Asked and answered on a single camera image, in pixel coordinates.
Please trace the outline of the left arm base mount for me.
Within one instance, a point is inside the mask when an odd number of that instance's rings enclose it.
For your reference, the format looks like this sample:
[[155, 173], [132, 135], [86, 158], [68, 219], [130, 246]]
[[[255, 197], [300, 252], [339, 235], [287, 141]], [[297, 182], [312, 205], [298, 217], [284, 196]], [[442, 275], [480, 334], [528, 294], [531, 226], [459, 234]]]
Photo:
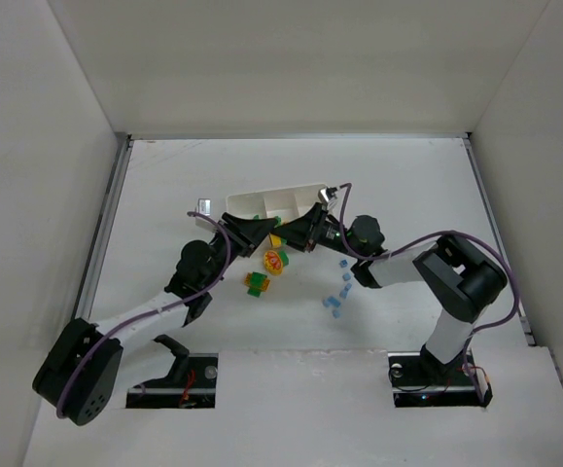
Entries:
[[166, 347], [173, 362], [163, 377], [148, 379], [127, 390], [127, 409], [214, 409], [219, 355], [192, 353], [168, 335], [154, 342]]

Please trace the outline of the green yellow lego block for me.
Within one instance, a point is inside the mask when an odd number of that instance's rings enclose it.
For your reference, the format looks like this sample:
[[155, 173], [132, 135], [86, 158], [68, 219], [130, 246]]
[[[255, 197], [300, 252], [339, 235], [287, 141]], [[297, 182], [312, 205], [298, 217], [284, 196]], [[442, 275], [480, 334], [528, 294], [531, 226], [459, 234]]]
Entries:
[[[261, 220], [264, 219], [260, 214], [256, 214], [252, 217], [253, 220]], [[275, 227], [279, 227], [284, 224], [282, 217], [274, 216], [275, 219]], [[278, 249], [284, 245], [285, 240], [283, 240], [280, 236], [274, 233], [267, 233], [264, 235], [263, 233], [257, 233], [255, 236], [254, 241], [252, 242], [256, 247], [260, 247], [262, 244], [266, 243], [269, 248], [271, 249]]]

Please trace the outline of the green yellow lego stack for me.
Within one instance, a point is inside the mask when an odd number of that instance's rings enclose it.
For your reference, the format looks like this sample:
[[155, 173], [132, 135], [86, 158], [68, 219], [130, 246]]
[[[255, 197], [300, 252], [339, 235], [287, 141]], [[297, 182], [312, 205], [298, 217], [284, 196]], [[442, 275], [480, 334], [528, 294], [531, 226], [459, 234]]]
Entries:
[[258, 298], [269, 287], [270, 279], [266, 274], [260, 272], [250, 272], [244, 279], [244, 285], [247, 287], [247, 293], [250, 296]]

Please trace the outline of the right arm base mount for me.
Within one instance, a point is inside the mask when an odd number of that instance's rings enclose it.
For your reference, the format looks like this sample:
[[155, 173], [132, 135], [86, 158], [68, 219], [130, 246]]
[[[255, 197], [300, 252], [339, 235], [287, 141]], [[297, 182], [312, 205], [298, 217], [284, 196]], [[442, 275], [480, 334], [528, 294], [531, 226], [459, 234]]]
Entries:
[[430, 375], [419, 352], [388, 354], [388, 378], [396, 408], [481, 407], [493, 399], [492, 385], [485, 370], [467, 355], [469, 369], [456, 363], [444, 375]]

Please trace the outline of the yellow oval printed lego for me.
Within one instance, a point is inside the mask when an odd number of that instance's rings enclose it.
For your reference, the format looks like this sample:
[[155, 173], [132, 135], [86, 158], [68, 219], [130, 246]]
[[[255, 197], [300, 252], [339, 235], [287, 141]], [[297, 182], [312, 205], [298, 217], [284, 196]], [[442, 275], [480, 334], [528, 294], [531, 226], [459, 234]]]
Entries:
[[264, 253], [264, 268], [272, 275], [281, 275], [289, 265], [289, 257], [282, 250], [267, 250]]

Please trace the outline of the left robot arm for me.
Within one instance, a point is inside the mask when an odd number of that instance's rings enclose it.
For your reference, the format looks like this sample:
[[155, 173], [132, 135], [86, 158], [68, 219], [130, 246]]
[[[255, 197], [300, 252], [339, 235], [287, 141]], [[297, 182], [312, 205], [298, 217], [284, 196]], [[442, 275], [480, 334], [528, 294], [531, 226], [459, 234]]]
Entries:
[[191, 211], [214, 228], [213, 237], [186, 243], [167, 285], [142, 305], [113, 318], [70, 321], [34, 377], [31, 387], [56, 415], [78, 426], [94, 420], [114, 391], [123, 357], [158, 337], [171, 320], [195, 321], [212, 301], [211, 289], [238, 257], [249, 257], [277, 225], [274, 218], [243, 219], [224, 213], [219, 221]]

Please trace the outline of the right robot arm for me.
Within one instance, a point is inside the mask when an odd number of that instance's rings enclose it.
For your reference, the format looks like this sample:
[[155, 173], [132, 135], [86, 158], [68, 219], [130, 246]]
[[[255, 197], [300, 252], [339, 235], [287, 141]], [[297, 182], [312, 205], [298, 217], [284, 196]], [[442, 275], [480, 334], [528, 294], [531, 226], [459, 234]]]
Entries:
[[360, 215], [346, 228], [319, 202], [273, 233], [299, 251], [321, 245], [355, 258], [352, 274], [366, 288], [423, 282], [441, 305], [436, 327], [420, 350], [424, 371], [433, 375], [461, 366], [476, 322], [509, 284], [503, 259], [486, 256], [479, 249], [483, 244], [463, 233], [436, 233], [426, 247], [422, 238], [388, 252], [375, 218]]

